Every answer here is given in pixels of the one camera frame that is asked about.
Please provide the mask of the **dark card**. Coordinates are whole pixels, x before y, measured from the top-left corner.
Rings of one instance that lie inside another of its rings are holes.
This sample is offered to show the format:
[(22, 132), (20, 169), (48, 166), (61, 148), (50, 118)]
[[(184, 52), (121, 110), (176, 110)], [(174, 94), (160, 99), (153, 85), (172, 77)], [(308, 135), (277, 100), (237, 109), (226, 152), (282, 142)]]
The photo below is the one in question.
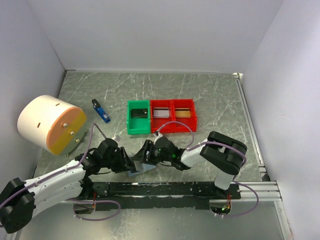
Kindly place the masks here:
[(148, 118), (147, 108), (134, 108), (131, 110), (132, 118)]

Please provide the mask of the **green plastic bin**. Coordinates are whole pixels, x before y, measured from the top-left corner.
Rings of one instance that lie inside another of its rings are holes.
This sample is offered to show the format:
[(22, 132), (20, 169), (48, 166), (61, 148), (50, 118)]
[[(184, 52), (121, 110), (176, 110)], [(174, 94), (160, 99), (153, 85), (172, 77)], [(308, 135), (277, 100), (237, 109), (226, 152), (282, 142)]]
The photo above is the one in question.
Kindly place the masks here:
[[(132, 118), (132, 109), (148, 109), (148, 118)], [(151, 133), (151, 110), (149, 100), (129, 100), (126, 117), (127, 133), (129, 135)]]

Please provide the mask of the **grey card holder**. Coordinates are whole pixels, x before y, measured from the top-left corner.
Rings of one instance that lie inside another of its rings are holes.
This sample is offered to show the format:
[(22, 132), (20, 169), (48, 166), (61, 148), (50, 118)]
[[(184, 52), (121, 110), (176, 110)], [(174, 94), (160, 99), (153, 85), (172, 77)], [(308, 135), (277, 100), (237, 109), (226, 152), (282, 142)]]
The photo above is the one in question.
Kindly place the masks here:
[(143, 163), (141, 161), (134, 161), (133, 163), (134, 170), (129, 170), (127, 172), (129, 177), (136, 176), (156, 168), (155, 165)]

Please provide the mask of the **white drum with orange lid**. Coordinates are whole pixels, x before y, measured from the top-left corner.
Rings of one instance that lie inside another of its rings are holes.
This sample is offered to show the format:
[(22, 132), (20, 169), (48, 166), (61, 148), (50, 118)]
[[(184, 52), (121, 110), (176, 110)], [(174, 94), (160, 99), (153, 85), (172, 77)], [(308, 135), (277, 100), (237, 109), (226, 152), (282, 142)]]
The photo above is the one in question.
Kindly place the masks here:
[(87, 116), (78, 106), (50, 95), (32, 100), (20, 113), (18, 132), (56, 156), (71, 153), (86, 132)]

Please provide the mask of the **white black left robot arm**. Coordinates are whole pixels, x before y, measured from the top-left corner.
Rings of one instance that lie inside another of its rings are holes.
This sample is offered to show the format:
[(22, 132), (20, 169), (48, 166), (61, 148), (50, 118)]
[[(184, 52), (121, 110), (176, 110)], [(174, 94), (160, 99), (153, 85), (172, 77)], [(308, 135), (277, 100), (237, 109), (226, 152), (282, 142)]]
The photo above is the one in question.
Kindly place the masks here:
[(8, 234), (24, 228), (37, 214), (69, 199), (89, 199), (94, 192), (91, 175), (103, 168), (114, 173), (134, 172), (135, 164), (124, 147), (112, 138), (88, 148), (66, 165), (45, 175), (10, 180), (0, 193), (0, 226)]

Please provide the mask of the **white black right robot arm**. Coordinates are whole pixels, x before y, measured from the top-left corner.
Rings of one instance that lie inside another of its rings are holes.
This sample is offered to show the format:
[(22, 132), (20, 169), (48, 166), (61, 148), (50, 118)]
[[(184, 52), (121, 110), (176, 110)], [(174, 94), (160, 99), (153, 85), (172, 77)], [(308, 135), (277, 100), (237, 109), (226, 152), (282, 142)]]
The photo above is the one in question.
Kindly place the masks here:
[(207, 161), (218, 168), (212, 193), (216, 198), (223, 199), (247, 161), (247, 150), (244, 143), (216, 131), (189, 148), (179, 148), (167, 137), (158, 134), (154, 141), (146, 140), (132, 160), (139, 172), (145, 169), (145, 165), (155, 166), (160, 162), (169, 162), (172, 167), (184, 171)]

